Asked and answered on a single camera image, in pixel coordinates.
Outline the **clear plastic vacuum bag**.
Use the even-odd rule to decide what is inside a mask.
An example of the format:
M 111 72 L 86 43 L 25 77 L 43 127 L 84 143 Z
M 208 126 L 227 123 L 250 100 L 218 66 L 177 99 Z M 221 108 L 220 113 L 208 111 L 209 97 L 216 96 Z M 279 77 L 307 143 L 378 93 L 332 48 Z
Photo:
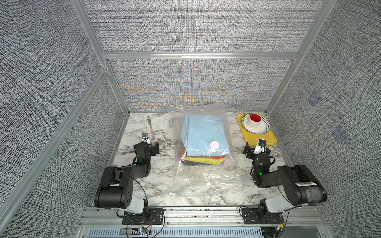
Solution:
M 239 191 L 248 178 L 238 167 L 222 102 L 169 105 L 176 145 L 174 193 L 204 196 Z

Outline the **light blue trousers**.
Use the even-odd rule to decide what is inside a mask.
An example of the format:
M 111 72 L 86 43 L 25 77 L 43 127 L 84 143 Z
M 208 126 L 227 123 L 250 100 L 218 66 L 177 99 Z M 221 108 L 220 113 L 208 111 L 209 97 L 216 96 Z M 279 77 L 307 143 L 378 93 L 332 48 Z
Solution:
M 186 114 L 184 117 L 181 140 L 191 156 L 226 156 L 230 148 L 222 117 L 203 114 Z M 210 148 L 210 142 L 217 140 L 220 147 Z

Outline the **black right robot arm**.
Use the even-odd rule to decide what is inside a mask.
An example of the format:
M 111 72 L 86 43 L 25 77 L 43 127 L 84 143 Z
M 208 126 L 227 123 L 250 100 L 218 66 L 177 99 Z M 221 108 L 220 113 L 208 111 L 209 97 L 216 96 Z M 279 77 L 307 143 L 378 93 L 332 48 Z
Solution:
M 251 159 L 251 176 L 258 188 L 275 187 L 279 194 L 264 198 L 257 208 L 242 208 L 246 224 L 280 222 L 282 213 L 296 207 L 323 203 L 327 200 L 325 188 L 305 165 L 283 165 L 270 171 L 276 158 L 271 156 L 266 141 L 260 139 L 256 147 L 246 143 L 243 154 Z

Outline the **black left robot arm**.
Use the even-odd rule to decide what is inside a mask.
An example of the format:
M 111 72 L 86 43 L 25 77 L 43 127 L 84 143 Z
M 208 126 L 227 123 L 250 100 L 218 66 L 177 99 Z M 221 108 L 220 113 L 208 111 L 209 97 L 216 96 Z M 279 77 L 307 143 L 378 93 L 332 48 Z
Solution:
M 133 195 L 136 179 L 145 178 L 151 171 L 151 158 L 160 153 L 159 143 L 140 142 L 134 145 L 135 158 L 127 166 L 108 166 L 98 185 L 94 205 L 97 208 L 120 208 L 130 214 L 143 214 L 148 208 L 147 199 Z

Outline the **white vacuum bag valve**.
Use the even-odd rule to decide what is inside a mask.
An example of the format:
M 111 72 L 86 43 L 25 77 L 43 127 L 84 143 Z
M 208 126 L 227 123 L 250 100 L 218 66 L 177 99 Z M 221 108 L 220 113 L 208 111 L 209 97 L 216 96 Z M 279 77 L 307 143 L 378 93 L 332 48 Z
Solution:
M 210 148 L 213 150 L 217 150 L 220 147 L 220 143 L 217 140 L 213 140 L 210 142 Z

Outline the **yellow plastic tray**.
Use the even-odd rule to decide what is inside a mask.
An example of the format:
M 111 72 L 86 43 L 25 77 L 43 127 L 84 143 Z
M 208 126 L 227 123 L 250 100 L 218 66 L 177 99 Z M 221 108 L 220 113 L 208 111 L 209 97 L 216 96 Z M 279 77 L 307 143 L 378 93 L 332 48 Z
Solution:
M 277 139 L 270 128 L 270 123 L 262 114 L 238 114 L 236 119 L 244 140 L 250 147 L 256 147 L 260 139 L 265 140 L 266 145 L 277 144 Z

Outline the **white patterned saucer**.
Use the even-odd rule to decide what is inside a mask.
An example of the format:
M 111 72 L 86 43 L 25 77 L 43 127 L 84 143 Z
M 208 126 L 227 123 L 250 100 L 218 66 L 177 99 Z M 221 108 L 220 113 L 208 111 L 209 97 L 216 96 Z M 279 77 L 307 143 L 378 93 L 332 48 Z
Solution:
M 246 114 L 242 118 L 244 129 L 253 134 L 266 134 L 270 130 L 268 120 L 259 114 Z

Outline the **red folded garment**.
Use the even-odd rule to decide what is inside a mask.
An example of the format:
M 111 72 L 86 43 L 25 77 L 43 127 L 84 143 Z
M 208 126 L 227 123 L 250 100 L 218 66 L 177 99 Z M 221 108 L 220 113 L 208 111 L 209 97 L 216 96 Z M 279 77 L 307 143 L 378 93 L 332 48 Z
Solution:
M 226 156 L 206 156 L 206 155 L 201 155 L 201 156 L 191 156 L 191 155 L 188 155 L 185 147 L 184 147 L 184 144 L 181 142 L 180 143 L 180 146 L 179 146 L 179 150 L 180 150 L 180 157 L 190 157 L 190 158 L 206 158 L 206 159 L 215 159 L 215 160 L 220 160 L 222 158 L 225 158 Z

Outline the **white cup red inside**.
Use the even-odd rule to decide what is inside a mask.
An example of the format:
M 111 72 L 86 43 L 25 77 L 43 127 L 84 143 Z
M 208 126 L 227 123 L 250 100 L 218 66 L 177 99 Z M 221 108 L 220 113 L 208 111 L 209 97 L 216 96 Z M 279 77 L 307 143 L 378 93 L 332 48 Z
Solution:
M 247 114 L 245 115 L 245 124 L 247 127 L 257 127 L 260 125 L 262 117 L 258 114 Z

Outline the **black folded garment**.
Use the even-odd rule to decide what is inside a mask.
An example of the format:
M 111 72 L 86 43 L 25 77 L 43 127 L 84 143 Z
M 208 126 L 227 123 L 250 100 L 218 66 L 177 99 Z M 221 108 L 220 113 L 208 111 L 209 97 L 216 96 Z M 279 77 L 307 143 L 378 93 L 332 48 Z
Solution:
M 187 161 L 187 160 L 183 160 L 182 163 L 184 166 L 200 166 L 200 165 L 203 165 L 203 163 Z

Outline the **yellow folded garment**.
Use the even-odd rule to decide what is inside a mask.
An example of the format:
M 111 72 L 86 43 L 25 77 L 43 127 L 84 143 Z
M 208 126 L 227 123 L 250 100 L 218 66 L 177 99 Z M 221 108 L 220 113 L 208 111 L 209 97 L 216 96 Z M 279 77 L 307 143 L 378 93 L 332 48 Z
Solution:
M 226 157 L 222 158 L 220 160 L 206 159 L 206 158 L 190 158 L 190 157 L 185 157 L 184 160 L 193 161 L 193 162 L 199 162 L 199 163 L 204 163 L 204 164 L 210 164 L 210 165 L 219 165 L 219 164 L 223 163 L 226 160 Z

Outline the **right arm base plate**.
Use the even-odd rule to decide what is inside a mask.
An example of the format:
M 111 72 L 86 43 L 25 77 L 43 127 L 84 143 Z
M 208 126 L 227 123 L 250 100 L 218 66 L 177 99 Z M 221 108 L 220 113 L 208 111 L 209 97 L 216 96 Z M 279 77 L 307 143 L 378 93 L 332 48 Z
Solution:
M 280 225 L 283 222 L 281 213 L 268 213 L 267 211 L 253 207 L 240 207 L 239 214 L 242 216 L 244 224 L 246 225 Z

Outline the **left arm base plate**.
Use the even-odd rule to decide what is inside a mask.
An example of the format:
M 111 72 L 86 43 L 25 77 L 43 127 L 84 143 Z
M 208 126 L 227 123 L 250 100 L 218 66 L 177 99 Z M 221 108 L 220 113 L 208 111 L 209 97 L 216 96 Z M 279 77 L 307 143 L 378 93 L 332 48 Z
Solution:
M 126 213 L 123 216 L 123 225 L 162 225 L 164 220 L 164 209 L 161 208 L 149 208 L 141 214 Z

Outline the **aluminium front rail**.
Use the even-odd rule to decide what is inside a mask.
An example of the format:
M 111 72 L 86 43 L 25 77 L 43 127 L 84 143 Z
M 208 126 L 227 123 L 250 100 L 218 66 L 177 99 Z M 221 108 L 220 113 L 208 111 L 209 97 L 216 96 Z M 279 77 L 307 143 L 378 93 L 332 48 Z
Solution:
M 166 227 L 246 226 L 236 206 L 163 207 Z M 79 228 L 121 227 L 122 211 L 88 207 L 83 210 Z M 287 226 L 328 226 L 318 207 L 302 207 L 284 213 Z

